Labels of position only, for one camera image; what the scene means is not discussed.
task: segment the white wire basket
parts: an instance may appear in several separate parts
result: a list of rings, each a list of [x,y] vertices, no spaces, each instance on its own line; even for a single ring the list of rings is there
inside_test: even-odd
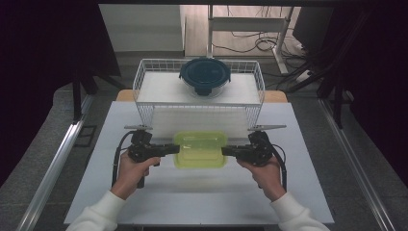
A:
[[[265,97],[258,62],[221,60],[231,70],[231,82],[219,96],[205,98],[191,95],[179,78],[188,61],[141,60],[133,93],[143,126],[161,138],[186,130],[222,130],[229,138],[247,138]]]

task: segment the plastic food container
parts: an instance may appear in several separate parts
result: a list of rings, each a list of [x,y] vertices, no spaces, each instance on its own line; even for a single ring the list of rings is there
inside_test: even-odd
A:
[[[227,163],[221,147],[227,137],[220,131],[186,131],[174,135],[174,143],[180,145],[180,152],[174,155],[178,168],[217,168]]]
[[[213,98],[222,93],[223,86],[231,82],[231,70],[215,59],[199,58],[183,64],[180,76],[193,96]]]

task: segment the gray floor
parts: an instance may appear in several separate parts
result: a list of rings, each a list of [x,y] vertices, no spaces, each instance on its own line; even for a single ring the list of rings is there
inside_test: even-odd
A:
[[[179,56],[180,54],[177,53],[165,56],[160,53],[118,54],[122,78],[117,78],[117,80],[130,87],[140,57],[178,58]],[[264,72],[278,74],[273,59],[258,60]],[[279,77],[265,75],[266,85],[275,84],[280,80]],[[64,216],[79,186],[87,159],[96,143],[110,104],[118,93],[117,89],[98,78],[96,81],[100,90],[95,96],[83,129],[83,135],[94,130],[95,137],[91,141],[87,136],[77,140],[76,143],[82,146],[75,146],[72,149],[35,230],[65,230],[66,228],[63,225]],[[315,83],[308,88],[289,94],[288,98],[293,104],[296,118],[335,220],[335,223],[329,224],[328,227],[331,230],[380,230],[371,212],[371,207],[361,193],[344,153],[318,103],[315,94],[318,85],[319,83]],[[73,113],[71,95],[70,86],[56,91],[54,107],[49,117],[38,131],[19,165],[0,189],[1,230],[15,230],[64,138]],[[396,230],[408,230],[407,188],[360,128],[347,105],[343,107],[343,123],[344,132],[392,216]],[[133,229],[119,227],[118,230]],[[266,230],[278,229],[277,227],[266,227]]]

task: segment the hand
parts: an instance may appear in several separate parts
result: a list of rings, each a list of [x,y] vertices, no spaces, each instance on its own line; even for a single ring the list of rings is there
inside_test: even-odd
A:
[[[136,163],[128,156],[128,151],[125,151],[120,155],[119,174],[111,192],[126,200],[136,190],[142,176],[149,174],[149,167],[159,162],[159,157],[153,157],[145,162]]]
[[[264,167],[256,167],[248,162],[237,160],[240,166],[247,168],[252,172],[252,178],[258,183],[264,191],[264,194],[271,201],[279,199],[286,192],[281,185],[280,166],[276,157],[268,160]]]

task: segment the person's right hand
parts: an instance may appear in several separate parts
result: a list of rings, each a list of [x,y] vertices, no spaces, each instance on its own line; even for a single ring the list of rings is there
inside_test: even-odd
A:
[[[252,172],[252,177],[271,201],[279,199],[286,193],[281,185],[280,166],[276,157],[270,158],[264,167],[256,167],[241,160],[237,160],[237,162]]]

